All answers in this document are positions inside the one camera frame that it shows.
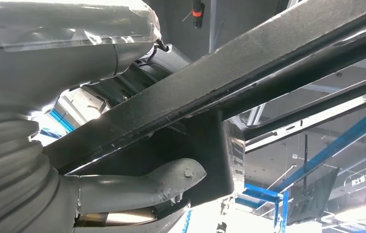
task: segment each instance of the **ceiling light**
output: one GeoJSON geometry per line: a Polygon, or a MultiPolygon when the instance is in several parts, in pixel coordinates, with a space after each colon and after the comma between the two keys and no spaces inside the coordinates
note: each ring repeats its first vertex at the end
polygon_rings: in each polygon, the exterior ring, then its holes
{"type": "Polygon", "coordinates": [[[355,222],[366,219],[366,205],[336,214],[335,219],[343,222],[355,222]]]}

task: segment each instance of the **black frame rail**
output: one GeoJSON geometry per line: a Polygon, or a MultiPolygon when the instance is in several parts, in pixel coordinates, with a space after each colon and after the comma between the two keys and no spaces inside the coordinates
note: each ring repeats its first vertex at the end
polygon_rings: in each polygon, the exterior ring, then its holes
{"type": "Polygon", "coordinates": [[[57,168],[86,164],[181,118],[218,108],[229,119],[365,58],[366,1],[304,1],[50,144],[45,154],[57,168]]]}

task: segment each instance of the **transparent plastic film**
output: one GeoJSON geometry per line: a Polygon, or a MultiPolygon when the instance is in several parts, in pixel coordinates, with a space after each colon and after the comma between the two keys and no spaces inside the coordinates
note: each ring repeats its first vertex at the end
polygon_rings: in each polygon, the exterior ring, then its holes
{"type": "Polygon", "coordinates": [[[154,42],[155,12],[141,0],[0,0],[6,51],[154,42]]]}

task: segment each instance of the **bolt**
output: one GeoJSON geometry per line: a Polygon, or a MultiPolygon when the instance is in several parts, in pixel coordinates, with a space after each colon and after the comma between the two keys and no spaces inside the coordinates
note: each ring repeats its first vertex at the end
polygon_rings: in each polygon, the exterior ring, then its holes
{"type": "Polygon", "coordinates": [[[186,171],[184,172],[184,176],[187,178],[193,177],[193,169],[191,167],[187,167],[186,171]]]}

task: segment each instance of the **ceiling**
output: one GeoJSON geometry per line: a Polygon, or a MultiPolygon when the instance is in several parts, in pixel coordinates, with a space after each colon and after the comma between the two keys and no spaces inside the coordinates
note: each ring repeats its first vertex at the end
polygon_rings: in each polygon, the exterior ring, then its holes
{"type": "MultiPolygon", "coordinates": [[[[191,10],[191,1],[146,0],[146,2],[158,15],[161,32],[166,43],[173,44],[192,60],[197,60],[208,53],[210,0],[202,1],[206,5],[206,11],[203,28],[199,30],[193,27],[190,18],[182,22],[182,19],[191,10]]],[[[272,17],[279,4],[278,0],[218,0],[217,2],[216,48],[272,17]]],[[[336,74],[325,77],[315,84],[332,87],[332,89],[341,89],[364,79],[366,79],[366,60],[336,74]]],[[[307,88],[299,89],[267,103],[260,122],[278,117],[283,113],[328,94],[327,92],[307,88]]],[[[270,146],[247,153],[245,157],[246,181],[262,187],[269,187],[286,170],[296,164],[297,167],[291,169],[286,174],[285,178],[287,178],[303,165],[305,134],[308,136],[308,158],[310,159],[365,116],[366,109],[363,109],[286,138],[270,146]],[[293,154],[296,154],[298,158],[294,159],[293,154]]],[[[240,119],[246,122],[247,117],[248,113],[245,113],[241,115],[240,119]]],[[[348,167],[364,157],[366,157],[366,136],[337,156],[329,159],[326,164],[322,165],[308,177],[308,183],[322,177],[332,171],[333,168],[348,167]]],[[[366,162],[354,167],[352,171],[357,172],[365,167],[366,162]]],[[[329,211],[337,213],[365,201],[366,189],[352,194],[341,191],[343,190],[343,182],[349,174],[348,172],[344,173],[336,180],[331,194],[331,200],[327,206],[329,211]]]]}

